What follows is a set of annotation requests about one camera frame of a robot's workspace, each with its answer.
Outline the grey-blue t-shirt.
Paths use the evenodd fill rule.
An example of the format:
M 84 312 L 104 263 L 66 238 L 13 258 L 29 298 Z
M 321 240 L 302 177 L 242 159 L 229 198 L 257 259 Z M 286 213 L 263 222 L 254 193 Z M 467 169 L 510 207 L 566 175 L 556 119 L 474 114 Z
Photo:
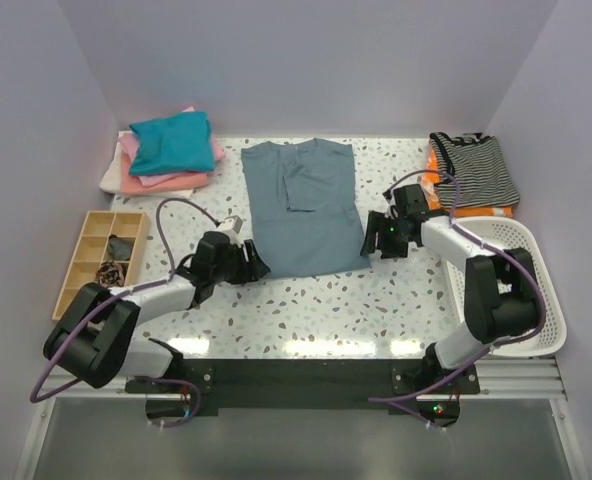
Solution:
M 313 138 L 241 150 L 253 240 L 273 279 L 342 273 L 370 266 L 361 254 L 350 144 Z

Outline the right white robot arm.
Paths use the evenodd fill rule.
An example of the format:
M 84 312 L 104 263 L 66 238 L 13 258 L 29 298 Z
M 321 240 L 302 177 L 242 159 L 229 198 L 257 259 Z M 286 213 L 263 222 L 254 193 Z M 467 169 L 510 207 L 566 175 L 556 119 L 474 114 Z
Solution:
M 361 254 L 383 259 L 408 256 L 409 245 L 426 247 L 464 275 L 463 320 L 430 344 L 417 373 L 417 389 L 442 386 L 492 348 L 518 343 L 540 332 L 546 306 L 531 253 L 502 249 L 460 225 L 452 215 L 429 207 L 419 185 L 384 193 L 384 212 L 371 211 Z

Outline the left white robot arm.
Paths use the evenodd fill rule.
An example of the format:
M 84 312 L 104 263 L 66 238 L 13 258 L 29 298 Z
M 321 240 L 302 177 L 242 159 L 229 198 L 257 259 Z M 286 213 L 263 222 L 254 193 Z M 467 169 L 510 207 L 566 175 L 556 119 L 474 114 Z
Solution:
M 256 282 L 269 273 L 253 241 L 239 243 L 224 231 L 209 231 L 170 278 L 117 289 L 96 283 L 81 287 L 45 341 L 43 355 L 50 367 L 58 366 L 93 388 L 122 372 L 161 377 L 174 353 L 151 341 L 134 342 L 137 326 L 200 306 L 221 283 Z

